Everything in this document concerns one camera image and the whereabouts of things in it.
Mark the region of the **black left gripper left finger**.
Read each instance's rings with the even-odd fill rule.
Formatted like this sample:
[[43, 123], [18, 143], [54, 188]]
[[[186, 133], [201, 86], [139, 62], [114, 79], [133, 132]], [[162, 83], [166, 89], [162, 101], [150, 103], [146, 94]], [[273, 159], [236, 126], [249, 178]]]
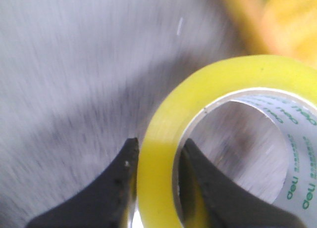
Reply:
[[28, 228], [130, 228], [136, 201], [137, 138], [128, 138], [109, 166], [87, 187], [36, 216]]

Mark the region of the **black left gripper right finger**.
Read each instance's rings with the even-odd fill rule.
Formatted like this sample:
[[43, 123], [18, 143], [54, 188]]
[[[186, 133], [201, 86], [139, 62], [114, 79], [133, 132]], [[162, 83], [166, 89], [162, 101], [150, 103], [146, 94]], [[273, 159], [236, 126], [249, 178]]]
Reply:
[[180, 154], [178, 187], [187, 228], [304, 228], [300, 218], [247, 192], [187, 139]]

